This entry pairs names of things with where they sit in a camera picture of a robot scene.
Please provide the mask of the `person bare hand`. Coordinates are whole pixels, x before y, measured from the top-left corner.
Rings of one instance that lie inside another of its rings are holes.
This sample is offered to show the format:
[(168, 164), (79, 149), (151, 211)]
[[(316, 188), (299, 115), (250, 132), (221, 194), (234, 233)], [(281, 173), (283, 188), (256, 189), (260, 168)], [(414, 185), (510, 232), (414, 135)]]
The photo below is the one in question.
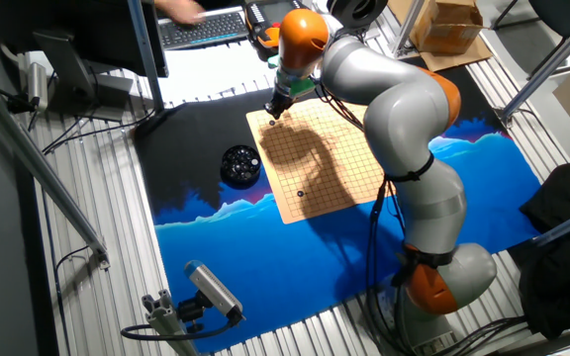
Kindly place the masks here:
[(153, 3), (175, 23), (195, 25), (202, 20), (204, 8), (195, 0), (154, 0)]

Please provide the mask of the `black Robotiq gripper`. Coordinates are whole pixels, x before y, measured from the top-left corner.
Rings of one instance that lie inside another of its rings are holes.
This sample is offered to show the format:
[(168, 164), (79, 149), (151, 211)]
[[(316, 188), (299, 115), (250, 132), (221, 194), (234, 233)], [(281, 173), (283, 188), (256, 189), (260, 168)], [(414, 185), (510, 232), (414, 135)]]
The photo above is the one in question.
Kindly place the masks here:
[(272, 90), (272, 96), (269, 101), (267, 101), (263, 108), (268, 120), (279, 120), (281, 115), (291, 108), (296, 102), (296, 97), (293, 94), (293, 88), (291, 85), (275, 85)]

